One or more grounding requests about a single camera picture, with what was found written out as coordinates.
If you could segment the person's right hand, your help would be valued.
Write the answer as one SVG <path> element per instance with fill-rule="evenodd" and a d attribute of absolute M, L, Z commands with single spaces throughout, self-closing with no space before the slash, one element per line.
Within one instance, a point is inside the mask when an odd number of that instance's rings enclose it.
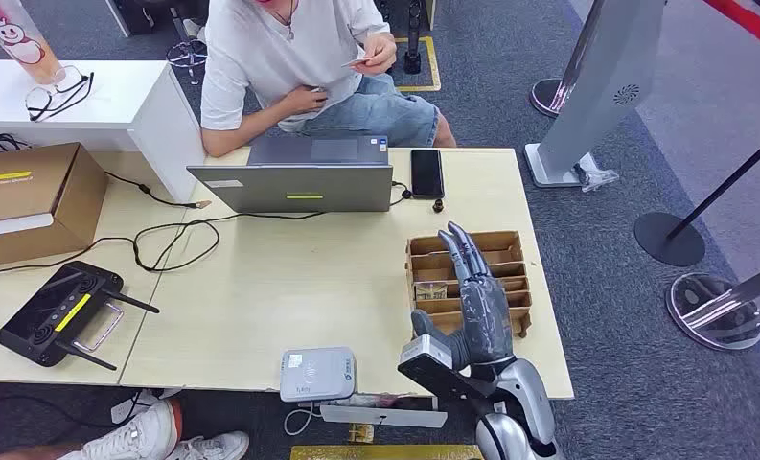
<path fill-rule="evenodd" d="M 287 93 L 276 106 L 287 117 L 320 110 L 327 100 L 328 93 L 324 89 L 302 85 Z"/>

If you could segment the person's left hand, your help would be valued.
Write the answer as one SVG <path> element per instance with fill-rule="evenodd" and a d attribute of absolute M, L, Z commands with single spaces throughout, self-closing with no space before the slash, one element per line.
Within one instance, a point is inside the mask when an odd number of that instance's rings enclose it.
<path fill-rule="evenodd" d="M 364 61 L 351 65 L 360 74 L 377 76 L 385 73 L 397 60 L 397 45 L 390 33 L 369 34 L 363 44 Z"/>

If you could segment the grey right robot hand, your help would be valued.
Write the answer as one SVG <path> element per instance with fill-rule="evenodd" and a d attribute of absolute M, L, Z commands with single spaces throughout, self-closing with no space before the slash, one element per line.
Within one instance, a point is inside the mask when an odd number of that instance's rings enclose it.
<path fill-rule="evenodd" d="M 474 240 L 453 221 L 438 232 L 446 245 L 457 276 L 462 327 L 444 334 L 421 309 L 411 313 L 416 335 L 429 335 L 450 351 L 451 368 L 493 365 L 514 357 L 509 306 L 502 284 L 496 279 Z"/>

